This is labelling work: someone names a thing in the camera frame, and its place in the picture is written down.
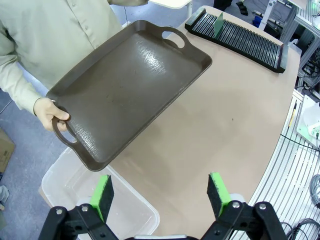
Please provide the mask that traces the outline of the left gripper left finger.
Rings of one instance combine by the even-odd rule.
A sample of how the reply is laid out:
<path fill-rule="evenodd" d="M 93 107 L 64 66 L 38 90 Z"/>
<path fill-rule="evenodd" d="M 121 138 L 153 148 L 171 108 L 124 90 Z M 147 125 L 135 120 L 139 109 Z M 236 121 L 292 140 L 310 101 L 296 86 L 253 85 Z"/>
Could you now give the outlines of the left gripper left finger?
<path fill-rule="evenodd" d="M 67 210 L 52 207 L 41 229 L 40 240 L 76 240 L 88 234 L 91 240 L 114 240 L 115 234 L 107 225 L 107 218 L 114 198 L 110 175 L 100 177 L 89 203 Z"/>

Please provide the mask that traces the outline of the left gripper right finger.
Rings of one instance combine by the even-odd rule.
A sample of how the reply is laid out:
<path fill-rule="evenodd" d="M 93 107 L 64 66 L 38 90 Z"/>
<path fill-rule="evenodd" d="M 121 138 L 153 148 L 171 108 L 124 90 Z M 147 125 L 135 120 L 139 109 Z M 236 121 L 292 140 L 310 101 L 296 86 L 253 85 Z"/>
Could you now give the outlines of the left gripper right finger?
<path fill-rule="evenodd" d="M 253 206 L 232 200 L 218 172 L 208 175 L 207 195 L 215 221 L 201 237 L 203 240 L 230 240 L 235 231 L 250 240 L 286 240 L 273 206 L 266 201 Z"/>

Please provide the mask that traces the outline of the person's right hand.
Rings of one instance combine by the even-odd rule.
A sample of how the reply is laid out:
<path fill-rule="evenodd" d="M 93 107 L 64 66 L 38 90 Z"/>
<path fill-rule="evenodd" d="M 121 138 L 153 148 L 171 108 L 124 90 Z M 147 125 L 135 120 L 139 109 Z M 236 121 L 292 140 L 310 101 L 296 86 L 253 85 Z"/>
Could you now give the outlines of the person's right hand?
<path fill-rule="evenodd" d="M 33 106 L 33 112 L 46 130 L 53 131 L 52 120 L 54 117 L 59 119 L 57 123 L 58 129 L 62 132 L 67 130 L 64 121 L 68 120 L 70 115 L 56 107 L 49 98 L 42 97 L 37 99 Z"/>

